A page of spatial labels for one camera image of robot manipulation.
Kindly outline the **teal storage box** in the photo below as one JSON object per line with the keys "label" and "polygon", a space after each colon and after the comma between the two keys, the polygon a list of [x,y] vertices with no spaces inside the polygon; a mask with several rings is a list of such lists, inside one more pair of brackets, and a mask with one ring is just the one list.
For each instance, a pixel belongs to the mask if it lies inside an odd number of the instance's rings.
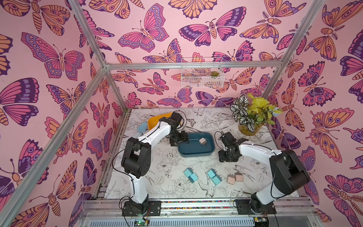
{"label": "teal storage box", "polygon": [[[184,158],[209,156],[215,151],[213,136],[208,132],[195,132],[188,134],[189,143],[182,143],[178,146],[180,155]],[[199,139],[205,138],[207,145],[202,146]]]}

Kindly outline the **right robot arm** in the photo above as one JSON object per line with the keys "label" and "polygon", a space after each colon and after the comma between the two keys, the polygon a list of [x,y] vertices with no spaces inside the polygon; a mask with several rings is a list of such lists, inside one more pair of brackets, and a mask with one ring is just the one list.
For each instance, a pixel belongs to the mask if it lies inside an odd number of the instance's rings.
{"label": "right robot arm", "polygon": [[250,157],[272,171],[272,182],[251,196],[251,205],[255,208],[269,205],[310,182],[306,168],[291,149],[273,150],[249,143],[245,138],[238,140],[229,132],[222,134],[219,140],[224,145],[218,152],[220,162],[237,162],[242,156]]}

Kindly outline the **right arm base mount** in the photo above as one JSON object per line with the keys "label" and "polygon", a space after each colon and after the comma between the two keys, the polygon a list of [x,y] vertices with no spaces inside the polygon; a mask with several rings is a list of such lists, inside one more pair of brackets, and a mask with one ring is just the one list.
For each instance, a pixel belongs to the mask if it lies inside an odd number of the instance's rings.
{"label": "right arm base mount", "polygon": [[276,209],[273,207],[273,203],[263,205],[258,201],[249,198],[237,199],[233,202],[233,205],[237,209],[239,215],[264,215],[277,213]]}

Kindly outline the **pink plug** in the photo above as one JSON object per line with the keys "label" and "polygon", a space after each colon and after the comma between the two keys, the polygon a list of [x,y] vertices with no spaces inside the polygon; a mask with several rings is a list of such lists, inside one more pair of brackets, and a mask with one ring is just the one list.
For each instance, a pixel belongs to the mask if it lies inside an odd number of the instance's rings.
{"label": "pink plug", "polygon": [[201,139],[199,139],[199,143],[202,145],[202,146],[205,146],[205,145],[207,145],[207,140],[205,139],[205,138],[201,138]]}
{"label": "pink plug", "polygon": [[243,182],[244,181],[244,175],[242,173],[236,173],[235,174],[235,181],[236,182]]}
{"label": "pink plug", "polygon": [[235,184],[235,182],[236,182],[236,178],[235,178],[235,176],[233,176],[233,175],[228,175],[228,176],[227,176],[227,182],[228,182],[229,184],[231,184],[231,185],[234,185],[234,184]]}

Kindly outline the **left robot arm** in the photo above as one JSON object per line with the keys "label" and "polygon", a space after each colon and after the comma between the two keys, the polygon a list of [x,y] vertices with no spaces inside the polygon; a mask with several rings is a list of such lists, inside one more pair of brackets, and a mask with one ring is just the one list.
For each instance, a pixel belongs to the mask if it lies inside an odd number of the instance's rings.
{"label": "left robot arm", "polygon": [[184,131],[186,115],[174,111],[169,117],[159,119],[156,126],[138,138],[129,138],[122,157],[124,172],[131,176],[133,189],[132,201],[137,205],[147,202],[148,193],[144,176],[151,166],[152,149],[164,138],[170,146],[177,147],[188,142],[188,133]]}

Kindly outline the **yellow storage box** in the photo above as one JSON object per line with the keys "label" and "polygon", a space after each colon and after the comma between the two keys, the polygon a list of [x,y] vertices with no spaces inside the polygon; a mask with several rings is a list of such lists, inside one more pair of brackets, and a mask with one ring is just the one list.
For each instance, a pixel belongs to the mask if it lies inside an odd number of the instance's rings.
{"label": "yellow storage box", "polygon": [[157,115],[157,116],[152,116],[148,121],[147,121],[147,126],[148,129],[151,130],[153,129],[155,126],[158,125],[159,120],[162,119],[163,117],[165,118],[169,118],[172,115],[172,112],[170,113],[166,113],[166,114],[161,114],[161,115]]}

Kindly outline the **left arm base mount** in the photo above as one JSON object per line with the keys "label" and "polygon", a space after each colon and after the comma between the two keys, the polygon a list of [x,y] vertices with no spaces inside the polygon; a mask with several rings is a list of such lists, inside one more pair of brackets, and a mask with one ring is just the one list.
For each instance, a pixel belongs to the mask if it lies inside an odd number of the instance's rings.
{"label": "left arm base mount", "polygon": [[147,203],[138,204],[127,200],[123,204],[123,213],[126,217],[160,216],[161,201],[148,201]]}

